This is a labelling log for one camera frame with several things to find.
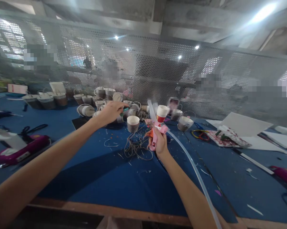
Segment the perforated metal panel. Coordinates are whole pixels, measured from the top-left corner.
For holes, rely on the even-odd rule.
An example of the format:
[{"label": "perforated metal panel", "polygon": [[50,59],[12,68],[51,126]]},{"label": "perforated metal panel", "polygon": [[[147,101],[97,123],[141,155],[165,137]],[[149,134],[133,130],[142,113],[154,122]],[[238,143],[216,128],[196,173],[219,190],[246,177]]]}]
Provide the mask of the perforated metal panel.
[{"label": "perforated metal panel", "polygon": [[[25,44],[56,45],[56,68],[23,70]],[[119,67],[119,81],[104,77],[106,62]],[[221,94],[197,94],[200,74],[221,77]],[[247,102],[249,79],[287,79],[287,57],[0,10],[0,76],[35,90],[49,87],[49,81],[87,94],[111,87],[142,104],[178,97],[183,111],[223,119]]]}]

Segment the wooden table edge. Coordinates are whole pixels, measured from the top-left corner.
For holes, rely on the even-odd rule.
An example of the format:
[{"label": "wooden table edge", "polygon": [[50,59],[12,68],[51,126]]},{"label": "wooden table edge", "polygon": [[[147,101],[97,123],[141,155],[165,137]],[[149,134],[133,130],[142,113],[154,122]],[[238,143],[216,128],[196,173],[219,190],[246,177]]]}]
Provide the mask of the wooden table edge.
[{"label": "wooden table edge", "polygon": [[[31,201],[29,206],[57,209],[72,212],[81,212],[100,216],[114,216],[117,218],[138,219],[142,221],[152,221],[180,226],[191,226],[188,217],[166,215],[159,213],[143,212],[112,206],[79,203],[71,201],[61,201],[55,199],[36,197]],[[238,223],[229,224],[232,229],[246,229],[245,223],[237,217]]]}]

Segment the wire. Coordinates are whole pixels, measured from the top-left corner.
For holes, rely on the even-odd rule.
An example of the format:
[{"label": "wire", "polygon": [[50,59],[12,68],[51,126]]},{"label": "wire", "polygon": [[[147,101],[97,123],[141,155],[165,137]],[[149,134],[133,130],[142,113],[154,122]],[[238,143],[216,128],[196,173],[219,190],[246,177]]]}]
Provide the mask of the wire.
[{"label": "wire", "polygon": [[[124,155],[126,156],[126,158],[130,158],[130,157],[133,157],[133,156],[137,155],[140,159],[143,159],[145,161],[150,161],[150,160],[153,159],[153,152],[151,150],[149,150],[148,148],[145,148],[145,147],[142,146],[142,144],[144,142],[146,142],[149,138],[144,140],[143,138],[140,137],[138,142],[132,142],[132,138],[134,137],[135,133],[137,133],[138,131],[130,134],[130,136],[127,138],[127,143],[125,144],[125,147],[124,147]],[[151,153],[152,157],[150,159],[146,159],[146,158],[141,157],[137,153],[137,150],[139,150],[139,149],[148,150]]]}]

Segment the ceiling light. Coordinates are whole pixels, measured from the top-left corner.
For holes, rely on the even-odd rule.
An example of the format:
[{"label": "ceiling light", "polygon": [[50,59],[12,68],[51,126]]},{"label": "ceiling light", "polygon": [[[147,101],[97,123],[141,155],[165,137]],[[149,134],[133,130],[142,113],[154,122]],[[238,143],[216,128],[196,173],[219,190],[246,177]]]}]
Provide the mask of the ceiling light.
[{"label": "ceiling light", "polygon": [[269,16],[276,8],[276,4],[268,4],[265,7],[263,7],[252,19],[252,22],[260,22],[263,19],[265,19],[267,16]]}]

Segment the clear plastic tube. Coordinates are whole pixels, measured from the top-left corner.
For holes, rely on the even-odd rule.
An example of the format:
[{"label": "clear plastic tube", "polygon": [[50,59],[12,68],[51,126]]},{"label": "clear plastic tube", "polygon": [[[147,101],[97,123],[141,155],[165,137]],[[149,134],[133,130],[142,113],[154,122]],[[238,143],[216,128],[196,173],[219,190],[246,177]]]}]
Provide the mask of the clear plastic tube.
[{"label": "clear plastic tube", "polygon": [[207,202],[208,202],[209,208],[210,208],[210,210],[211,210],[211,213],[213,214],[213,218],[214,218],[214,221],[215,221],[215,223],[216,223],[216,226],[217,226],[218,229],[222,229],[221,224],[220,224],[220,221],[219,221],[218,216],[217,216],[217,214],[216,214],[216,211],[215,211],[215,209],[214,209],[214,206],[213,206],[213,204],[212,204],[212,202],[211,202],[211,200],[210,200],[210,197],[209,197],[209,195],[208,195],[207,189],[206,189],[206,187],[205,187],[205,185],[204,185],[204,182],[203,182],[203,180],[202,180],[202,177],[201,177],[201,175],[200,175],[200,173],[199,173],[197,167],[195,166],[195,164],[194,164],[194,162],[193,162],[193,160],[192,160],[190,154],[188,153],[188,151],[186,150],[186,148],[183,146],[183,144],[179,141],[179,139],[177,139],[177,137],[176,137],[173,133],[171,133],[170,131],[167,131],[167,133],[169,133],[169,134],[177,141],[177,143],[182,147],[183,151],[186,153],[186,155],[187,155],[187,157],[188,157],[188,159],[189,159],[189,161],[190,161],[190,163],[191,163],[191,165],[192,165],[192,167],[193,167],[193,169],[194,169],[194,171],[195,171],[195,174],[196,174],[197,177],[198,177],[198,180],[199,180],[199,182],[200,182],[200,185],[201,185],[201,187],[202,187],[202,189],[203,189],[203,193],[204,193],[204,195],[205,195],[205,197],[206,197],[206,199],[207,199]]}]

